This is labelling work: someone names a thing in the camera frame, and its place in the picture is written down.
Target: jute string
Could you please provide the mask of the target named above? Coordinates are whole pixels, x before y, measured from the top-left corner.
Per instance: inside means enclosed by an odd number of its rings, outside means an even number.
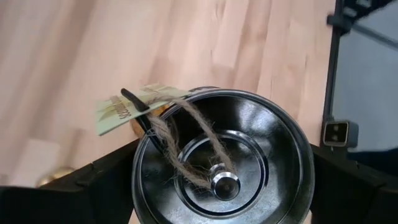
[[[215,157],[220,162],[222,162],[225,166],[226,171],[234,172],[234,167],[231,159],[227,155],[224,146],[220,143],[217,135],[211,128],[209,122],[203,117],[203,115],[199,112],[198,108],[183,100],[181,98],[176,98],[172,96],[158,96],[153,99],[151,102],[146,102],[148,105],[159,102],[159,101],[168,101],[175,103],[176,105],[181,106],[185,109],[199,124],[202,128],[205,135],[208,136],[210,144],[214,150]],[[210,189],[211,180],[206,177],[206,175],[201,174],[201,172],[195,170],[190,164],[182,163],[178,159],[178,155],[180,154],[180,149],[178,148],[177,141],[172,136],[172,132],[167,125],[166,121],[160,119],[153,114],[148,115],[148,119],[152,124],[152,129],[155,131],[156,135],[161,138],[167,144],[167,153],[166,156],[169,159],[170,163],[191,183],[196,186],[203,187],[206,189]]]

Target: black clip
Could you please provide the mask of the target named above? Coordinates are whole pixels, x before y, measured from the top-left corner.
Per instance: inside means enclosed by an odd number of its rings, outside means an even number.
[[[325,122],[323,144],[331,147],[349,148],[358,145],[359,126],[348,120]]]
[[[338,28],[342,35],[349,33],[353,26],[353,23],[343,15],[328,15],[326,23]]]
[[[142,102],[138,97],[136,97],[134,94],[132,94],[129,90],[123,88],[121,91],[122,96],[126,97],[131,103],[134,105],[134,107],[140,111],[144,112],[146,110],[149,110],[149,106],[146,105],[144,102]],[[150,124],[150,121],[146,115],[141,115],[136,117],[136,120],[138,124],[141,126],[141,128],[145,131],[145,133],[148,135],[149,139],[152,141],[156,149],[160,153],[164,153],[165,147],[162,141],[156,136],[156,134],[153,133],[152,131],[152,125]]]

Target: paper tag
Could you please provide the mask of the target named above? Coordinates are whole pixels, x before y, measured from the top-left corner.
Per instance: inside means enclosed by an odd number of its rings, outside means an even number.
[[[159,95],[183,97],[191,94],[189,91],[160,84],[146,85],[133,93],[144,103],[153,100],[154,97]],[[108,100],[98,102],[96,105],[96,132],[100,136],[104,135],[129,120],[146,114],[167,103],[166,101],[156,102],[148,105],[149,110],[139,112],[124,96],[111,96]]]

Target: wooden tabletop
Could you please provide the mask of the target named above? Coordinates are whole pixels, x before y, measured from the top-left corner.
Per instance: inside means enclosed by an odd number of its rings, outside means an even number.
[[[335,0],[3,0],[0,181],[34,185],[136,137],[99,137],[94,105],[148,83],[247,90],[318,144]]]

